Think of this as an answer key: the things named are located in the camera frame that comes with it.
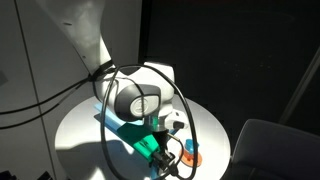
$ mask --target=black cable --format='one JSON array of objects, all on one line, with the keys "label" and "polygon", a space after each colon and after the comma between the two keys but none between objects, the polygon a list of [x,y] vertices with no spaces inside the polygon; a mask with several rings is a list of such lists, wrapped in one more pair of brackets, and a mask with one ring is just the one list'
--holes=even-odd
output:
[{"label": "black cable", "polygon": [[33,105],[30,105],[30,106],[27,106],[27,107],[24,107],[24,108],[20,108],[20,109],[15,109],[15,110],[10,110],[10,111],[3,111],[3,112],[0,112],[0,115],[5,115],[5,114],[12,114],[12,113],[17,113],[17,112],[20,112],[20,111],[25,111],[25,110],[28,110],[28,109],[31,109],[31,108],[34,108],[34,107],[37,107],[37,106],[40,106],[44,103],[47,103],[49,101],[51,101],[52,99],[55,99],[56,97],[60,96],[61,94],[65,93],[66,91],[78,86],[79,84],[81,83],[84,83],[84,82],[87,82],[88,81],[88,78],[85,78],[77,83],[74,83],[73,85],[67,87],[66,89],[62,90],[61,92],[51,96],[50,98],[42,101],[42,102],[39,102],[37,104],[33,104]]},{"label": "black cable", "polygon": [[26,121],[23,121],[21,123],[17,123],[17,124],[13,124],[13,125],[9,125],[9,126],[2,126],[0,127],[0,130],[4,130],[4,129],[11,129],[11,128],[15,128],[15,127],[18,127],[18,126],[21,126],[21,125],[24,125],[24,124],[27,124],[27,123],[30,123],[46,114],[48,114],[49,112],[51,112],[52,110],[54,110],[56,107],[58,107],[67,97],[69,97],[71,94],[73,94],[76,90],[78,90],[82,85],[84,85],[87,81],[83,81],[82,83],[78,84],[78,86],[73,89],[73,91],[69,92],[68,94],[66,94],[57,104],[55,104],[53,107],[51,107],[50,109],[48,109],[47,111],[45,111],[44,113],[36,116],[36,117],[33,117],[29,120],[26,120]]},{"label": "black cable", "polygon": [[179,159],[178,159],[178,161],[177,161],[177,163],[176,163],[176,166],[178,166],[178,164],[180,163],[180,161],[181,161],[181,159],[182,159],[182,156],[183,156],[183,153],[184,153],[184,147],[183,147],[182,142],[181,142],[180,140],[179,140],[178,142],[179,142],[179,144],[180,144],[180,146],[181,146],[181,154],[180,154],[180,157],[179,157]]},{"label": "black cable", "polygon": [[100,77],[100,76],[103,76],[103,75],[107,75],[107,74],[110,74],[110,73],[113,73],[114,72],[114,69],[115,68],[112,68],[112,67],[108,67],[108,69],[105,69],[105,70],[100,70],[98,69],[97,71],[101,71],[99,75],[96,75],[96,73],[94,73],[94,76],[92,78],[90,78],[90,81],[92,81],[92,89],[93,89],[93,93],[94,93],[94,96],[97,98],[97,100],[101,101],[101,99],[99,99],[99,96],[98,96],[98,93],[97,93],[97,87],[96,87],[96,80]]},{"label": "black cable", "polygon": [[[181,91],[179,90],[179,88],[174,84],[174,82],[169,79],[165,74],[163,74],[161,71],[159,71],[158,69],[151,67],[151,66],[147,66],[147,65],[126,65],[126,66],[120,66],[118,68],[116,68],[110,83],[108,84],[108,88],[107,91],[105,92],[104,98],[103,98],[103,103],[102,103],[102,111],[101,111],[101,116],[100,116],[100,135],[101,135],[101,144],[102,144],[102,149],[103,149],[103,154],[105,156],[105,159],[108,163],[108,166],[110,168],[110,170],[112,171],[112,173],[119,178],[120,180],[126,180],[125,177],[123,177],[117,170],[116,168],[113,166],[111,158],[109,156],[109,150],[106,147],[106,138],[105,138],[105,111],[107,108],[107,103],[109,100],[109,96],[110,96],[110,92],[111,92],[111,87],[113,85],[113,82],[116,78],[116,75],[118,73],[118,71],[120,69],[124,69],[124,68],[132,68],[132,67],[145,67],[145,68],[149,68],[153,71],[155,71],[156,73],[158,73],[163,79],[165,79],[174,89],[175,91],[178,93],[181,102],[186,110],[187,116],[188,116],[188,120],[189,120],[189,124],[190,124],[190,129],[191,129],[191,135],[192,135],[192,139],[193,139],[193,147],[194,147],[194,161],[193,161],[193,166],[192,166],[192,172],[190,174],[190,176],[188,178],[183,178],[180,175],[178,175],[177,177],[179,179],[193,179],[193,177],[195,176],[196,173],[196,169],[197,169],[197,163],[198,163],[198,141],[197,141],[197,136],[196,136],[196,130],[195,130],[195,125],[193,122],[193,118],[192,118],[192,114],[190,111],[190,108],[188,106],[188,103],[186,101],[186,99],[184,98],[184,96],[182,95]],[[164,179],[164,176],[160,176],[157,179]]]}]

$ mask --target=black chair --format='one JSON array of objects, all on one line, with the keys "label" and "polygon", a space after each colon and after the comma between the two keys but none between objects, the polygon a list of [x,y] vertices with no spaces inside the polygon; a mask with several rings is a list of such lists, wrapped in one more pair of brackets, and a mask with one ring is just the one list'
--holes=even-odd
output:
[{"label": "black chair", "polygon": [[[257,170],[247,179],[320,179],[320,137],[277,123],[249,119],[230,161],[231,169],[240,165]],[[267,177],[254,178],[261,172],[267,173]],[[234,176],[235,173],[225,177],[240,179]]]}]

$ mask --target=orange object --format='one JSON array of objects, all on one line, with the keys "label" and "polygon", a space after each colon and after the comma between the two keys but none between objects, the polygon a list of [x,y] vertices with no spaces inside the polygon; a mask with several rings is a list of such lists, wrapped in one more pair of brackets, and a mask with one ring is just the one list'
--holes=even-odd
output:
[{"label": "orange object", "polygon": [[[184,151],[183,151],[183,156],[182,156],[182,158],[181,158],[181,161],[182,161],[185,165],[187,165],[187,166],[189,166],[189,167],[192,167],[192,165],[193,165],[193,158],[194,158],[193,154],[190,154],[188,151],[184,150]],[[201,154],[198,152],[198,163],[197,163],[197,166],[199,167],[199,166],[201,165],[201,163],[202,163],[202,156],[201,156]]]}]

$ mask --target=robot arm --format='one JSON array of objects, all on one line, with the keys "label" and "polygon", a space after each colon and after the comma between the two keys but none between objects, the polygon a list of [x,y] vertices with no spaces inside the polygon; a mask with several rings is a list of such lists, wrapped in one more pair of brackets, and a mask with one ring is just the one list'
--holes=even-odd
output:
[{"label": "robot arm", "polygon": [[[94,76],[106,64],[107,68],[115,68],[110,63],[111,57],[100,32],[104,0],[36,1],[67,36],[91,75]],[[145,65],[174,81],[172,67],[152,62]],[[144,127],[153,133],[160,147],[160,153],[155,155],[159,160],[157,166],[163,170],[169,168],[174,156],[166,150],[168,126],[165,123],[176,118],[172,113],[174,88],[150,68],[139,68],[128,76],[119,72],[111,82],[113,75],[110,73],[96,79],[97,98],[103,102],[105,93],[109,92],[106,103],[119,119],[126,122],[143,120]]]},{"label": "robot arm", "polygon": [[[104,0],[36,1],[70,40],[91,75],[93,75],[102,65],[108,62],[110,63],[111,57],[102,39],[100,31],[100,23],[105,4]],[[174,81],[174,73],[172,67],[157,63],[146,63],[146,65],[159,69],[161,72],[166,74],[167,77]],[[110,79],[111,77],[112,74],[109,74],[103,80],[99,80],[96,83],[97,96],[100,101],[103,98],[104,92],[107,90],[107,86],[109,84],[108,79]],[[141,118],[142,114],[146,115],[146,113],[153,111],[153,108],[156,108],[156,106],[159,106],[160,108],[160,116],[166,116],[171,113],[171,100],[173,98],[174,92],[173,88],[155,72],[150,69],[140,68],[130,76],[126,76],[119,72],[117,77],[118,83],[116,86],[114,86],[117,88],[113,87],[110,96],[111,98],[108,102],[111,110],[115,110],[114,108],[117,107],[120,108],[119,103],[117,103],[119,101],[118,98],[121,98],[122,100],[126,99],[122,97],[126,96],[124,92],[131,93],[128,91],[128,89],[130,86],[134,87],[134,83],[136,83],[159,87],[161,96],[159,99],[152,98],[151,96],[146,97],[143,102],[147,108],[145,108],[145,112],[143,113],[138,112],[139,107],[137,107],[139,103],[141,105],[142,101],[132,102],[130,105],[132,115],[139,119]],[[133,117],[130,117],[129,119],[122,119],[125,121],[132,121],[132,118]]]}]

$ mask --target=white round table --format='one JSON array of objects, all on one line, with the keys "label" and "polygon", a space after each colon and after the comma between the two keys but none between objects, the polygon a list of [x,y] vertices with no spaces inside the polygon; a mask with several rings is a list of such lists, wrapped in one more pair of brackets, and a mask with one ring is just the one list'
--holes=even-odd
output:
[{"label": "white round table", "polygon": [[[218,180],[227,169],[230,159],[230,142],[220,122],[206,109],[188,100],[196,126],[198,151],[203,160],[197,168],[195,180]],[[74,107],[62,120],[56,133],[55,149],[60,163],[72,180],[104,180],[117,178],[111,173],[100,144],[99,111],[94,105],[99,103],[91,97]],[[173,98],[174,109],[184,111],[177,95]],[[184,144],[191,138],[190,129],[179,130],[175,136]],[[109,153],[119,173],[132,180],[150,179],[148,162],[128,144],[106,128]],[[181,147],[169,140],[168,150],[176,155]],[[179,174],[188,177],[190,167],[180,163]],[[177,179],[168,176],[166,179]]]}]

